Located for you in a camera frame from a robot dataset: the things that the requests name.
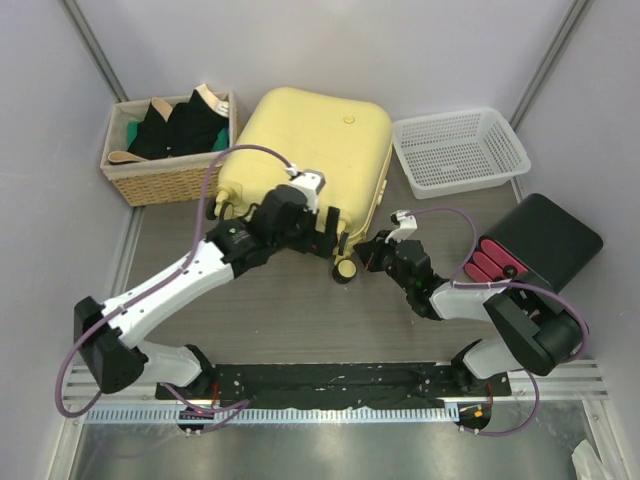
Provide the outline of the yellow hard-shell suitcase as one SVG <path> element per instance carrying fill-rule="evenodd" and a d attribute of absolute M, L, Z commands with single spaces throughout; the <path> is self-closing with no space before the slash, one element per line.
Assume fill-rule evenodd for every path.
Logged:
<path fill-rule="evenodd" d="M 265 195 L 289 177 L 281 154 L 299 170 L 324 174 L 316 229 L 325 232 L 327 210 L 340 209 L 340 225 L 349 233 L 347 257 L 334 257 L 332 276 L 350 282 L 357 273 L 354 246 L 365 240 L 383 199 L 391 155 L 392 123 L 370 102 L 342 99 L 280 87 L 258 103 L 218 173 L 209 217 L 224 219 L 251 213 Z"/>

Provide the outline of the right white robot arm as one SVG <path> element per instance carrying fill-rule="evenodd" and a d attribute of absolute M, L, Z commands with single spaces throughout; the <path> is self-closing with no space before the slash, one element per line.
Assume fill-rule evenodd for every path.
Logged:
<path fill-rule="evenodd" d="M 435 273 L 420 241 L 397 241 L 388 231 L 355 252 L 367 271 L 383 272 L 399 286 L 417 316 L 493 324 L 496 337 L 472 342 L 450 361 L 453 386 L 462 394 L 477 393 L 497 374 L 526 370 L 546 376 L 577 357 L 587 339 L 575 311 L 555 292 L 529 284 L 531 274 L 486 284 L 450 281 Z"/>

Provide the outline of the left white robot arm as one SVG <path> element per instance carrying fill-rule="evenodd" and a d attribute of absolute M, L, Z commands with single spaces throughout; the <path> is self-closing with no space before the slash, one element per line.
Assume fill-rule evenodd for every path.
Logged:
<path fill-rule="evenodd" d="M 158 395 L 175 389 L 187 398 L 205 397 L 215 369 L 193 345 L 174 348 L 146 341 L 164 320 L 204 293 L 264 265 L 282 249 L 329 257 L 346 237 L 339 233 L 340 211 L 329 207 L 323 230 L 292 186 L 269 191 L 250 216 L 221 219 L 185 258 L 148 281 L 102 303 L 92 297 L 74 308 L 74 338 L 103 394 L 134 383 L 152 382 Z"/>

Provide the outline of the white plastic mesh basket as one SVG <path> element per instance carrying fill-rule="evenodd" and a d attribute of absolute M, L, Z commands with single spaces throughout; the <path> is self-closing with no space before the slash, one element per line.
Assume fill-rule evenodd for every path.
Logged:
<path fill-rule="evenodd" d="M 415 198 L 501 186 L 531 169 L 503 115 L 476 108 L 398 120 L 393 146 Z"/>

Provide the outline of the green cloth in basket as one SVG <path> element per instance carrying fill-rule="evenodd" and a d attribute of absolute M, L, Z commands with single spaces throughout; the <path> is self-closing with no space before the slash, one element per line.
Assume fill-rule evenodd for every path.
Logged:
<path fill-rule="evenodd" d="M 135 141 L 138 135 L 138 121 L 131 121 L 127 124 L 126 128 L 126 142 L 127 147 L 130 147 L 131 144 Z M 224 150 L 230 146 L 230 129 L 228 127 L 223 128 L 212 146 L 211 151 L 217 152 Z"/>

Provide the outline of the black and pink drawer box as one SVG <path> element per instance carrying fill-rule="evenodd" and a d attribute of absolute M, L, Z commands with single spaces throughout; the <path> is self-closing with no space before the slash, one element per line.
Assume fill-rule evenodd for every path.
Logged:
<path fill-rule="evenodd" d="M 602 248 L 598 233 L 533 193 L 480 235 L 464 271 L 479 283 L 530 272 L 559 293 Z"/>

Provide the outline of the beige item with white tag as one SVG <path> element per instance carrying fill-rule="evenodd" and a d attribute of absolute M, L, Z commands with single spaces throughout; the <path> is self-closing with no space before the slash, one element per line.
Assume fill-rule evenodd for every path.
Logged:
<path fill-rule="evenodd" d="M 201 84 L 195 88 L 204 103 L 216 114 L 221 117 L 229 118 L 230 104 L 227 100 L 220 99 L 217 95 L 209 90 L 206 84 Z"/>

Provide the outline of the black clothing in basket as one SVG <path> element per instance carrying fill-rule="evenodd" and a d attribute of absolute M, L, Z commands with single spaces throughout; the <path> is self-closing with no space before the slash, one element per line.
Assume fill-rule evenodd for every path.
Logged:
<path fill-rule="evenodd" d="M 229 118 L 213 112 L 195 89 L 188 101 L 175 105 L 153 98 L 127 151 L 147 160 L 210 152 L 218 133 L 228 125 Z"/>

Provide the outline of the woven wicker basket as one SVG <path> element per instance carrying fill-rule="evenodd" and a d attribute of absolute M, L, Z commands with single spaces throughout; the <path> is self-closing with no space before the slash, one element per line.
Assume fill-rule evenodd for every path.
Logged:
<path fill-rule="evenodd" d="M 236 143 L 234 94 L 201 84 L 189 95 L 121 102 L 100 168 L 132 207 L 196 199 L 210 163 Z"/>

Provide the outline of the beige shoe insole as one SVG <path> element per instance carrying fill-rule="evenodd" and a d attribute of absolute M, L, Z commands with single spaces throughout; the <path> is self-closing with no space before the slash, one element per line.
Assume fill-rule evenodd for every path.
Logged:
<path fill-rule="evenodd" d="M 112 165 L 124 165 L 147 162 L 146 158 L 140 157 L 128 151 L 114 151 L 108 154 L 107 160 Z"/>

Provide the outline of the crumpled white plastic bag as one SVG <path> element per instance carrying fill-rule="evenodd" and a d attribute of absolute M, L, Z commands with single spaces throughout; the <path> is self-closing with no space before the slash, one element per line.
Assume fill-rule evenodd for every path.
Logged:
<path fill-rule="evenodd" d="M 573 450 L 572 463 L 578 480 L 607 480 L 608 472 L 587 440 Z"/>

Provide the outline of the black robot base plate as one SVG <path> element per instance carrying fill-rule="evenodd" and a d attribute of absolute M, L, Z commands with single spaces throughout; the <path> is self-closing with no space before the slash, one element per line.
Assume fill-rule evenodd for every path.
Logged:
<path fill-rule="evenodd" d="M 440 407 L 449 397 L 508 397 L 511 386 L 505 373 L 468 380 L 435 362 L 219 364 L 198 392 L 178 392 L 223 406 L 248 399 L 253 409 L 381 410 Z"/>

